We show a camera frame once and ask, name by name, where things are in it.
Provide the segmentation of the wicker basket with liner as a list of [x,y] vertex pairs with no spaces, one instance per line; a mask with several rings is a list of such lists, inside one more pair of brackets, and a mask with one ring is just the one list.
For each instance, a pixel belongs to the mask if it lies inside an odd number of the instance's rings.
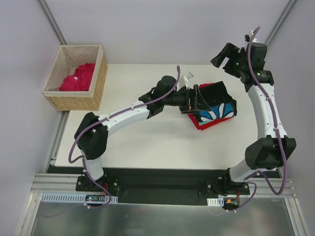
[[97,111],[107,68],[101,45],[61,45],[42,93],[57,111]]

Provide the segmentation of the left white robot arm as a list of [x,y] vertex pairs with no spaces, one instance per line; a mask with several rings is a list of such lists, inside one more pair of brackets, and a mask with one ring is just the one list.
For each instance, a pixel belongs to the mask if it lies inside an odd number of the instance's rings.
[[106,116],[87,113],[75,135],[71,151],[78,147],[87,177],[87,186],[93,191],[107,192],[107,183],[102,168],[101,157],[107,148],[110,135],[138,121],[147,120],[161,113],[165,106],[178,107],[182,114],[192,115],[197,121],[211,111],[213,84],[186,86],[177,89],[179,79],[163,76],[149,92],[134,103]]

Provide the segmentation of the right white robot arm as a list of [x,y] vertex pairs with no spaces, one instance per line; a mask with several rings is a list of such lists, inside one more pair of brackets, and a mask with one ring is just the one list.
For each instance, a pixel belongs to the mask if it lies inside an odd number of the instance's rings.
[[211,59],[214,67],[223,67],[225,73],[239,78],[248,94],[257,124],[257,140],[245,150],[245,158],[228,170],[229,177],[221,183],[222,190],[233,194],[239,188],[239,182],[261,175],[264,171],[283,168],[283,181],[276,190],[270,180],[269,188],[275,195],[283,193],[287,180],[287,160],[296,148],[295,138],[290,138],[283,128],[274,96],[272,72],[264,69],[267,46],[263,43],[248,43],[238,48],[227,43],[217,56]]

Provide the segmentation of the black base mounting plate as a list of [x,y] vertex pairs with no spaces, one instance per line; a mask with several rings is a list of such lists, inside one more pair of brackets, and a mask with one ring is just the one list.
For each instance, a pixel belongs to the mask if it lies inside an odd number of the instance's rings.
[[248,196],[244,181],[233,182],[226,170],[105,168],[97,182],[119,203],[204,206],[220,195]]

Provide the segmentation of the pink t-shirt in basket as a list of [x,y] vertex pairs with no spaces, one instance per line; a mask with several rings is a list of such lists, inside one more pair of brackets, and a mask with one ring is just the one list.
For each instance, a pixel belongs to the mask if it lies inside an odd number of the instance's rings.
[[59,91],[88,91],[91,85],[94,63],[85,63],[77,67],[73,75],[64,78]]

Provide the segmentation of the right aluminium frame post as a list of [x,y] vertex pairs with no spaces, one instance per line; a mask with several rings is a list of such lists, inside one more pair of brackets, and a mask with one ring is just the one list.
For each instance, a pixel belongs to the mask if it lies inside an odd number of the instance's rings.
[[283,28],[289,15],[297,5],[296,0],[260,0],[259,6],[250,10],[250,28],[246,34],[252,35],[256,28],[259,28],[256,39],[267,45],[265,69],[275,71],[271,68],[271,52],[276,37]]

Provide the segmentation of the aluminium frame post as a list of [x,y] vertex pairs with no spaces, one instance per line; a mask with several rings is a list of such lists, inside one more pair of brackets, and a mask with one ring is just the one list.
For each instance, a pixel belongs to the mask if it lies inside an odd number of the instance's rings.
[[276,37],[283,28],[289,15],[297,5],[296,0],[260,0],[259,6],[250,10],[250,28],[246,34],[252,35],[256,28],[259,28],[256,39],[267,45],[265,69],[275,71],[271,68],[271,52]]
[[50,10],[49,5],[47,4],[46,0],[37,0],[38,5],[40,6],[48,24],[50,25],[57,41],[60,45],[67,45],[67,41],[65,37],[63,36],[57,21],[55,20],[55,17],[52,14],[52,11]]

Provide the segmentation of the left aluminium frame post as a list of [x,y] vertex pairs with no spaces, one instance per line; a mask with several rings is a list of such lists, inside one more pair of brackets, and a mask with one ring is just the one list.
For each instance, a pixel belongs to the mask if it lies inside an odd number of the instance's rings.
[[40,6],[48,24],[50,25],[57,41],[60,45],[67,45],[67,41],[65,37],[63,36],[57,21],[55,20],[55,17],[52,14],[52,11],[50,10],[49,5],[47,4],[46,0],[37,0],[38,5]]

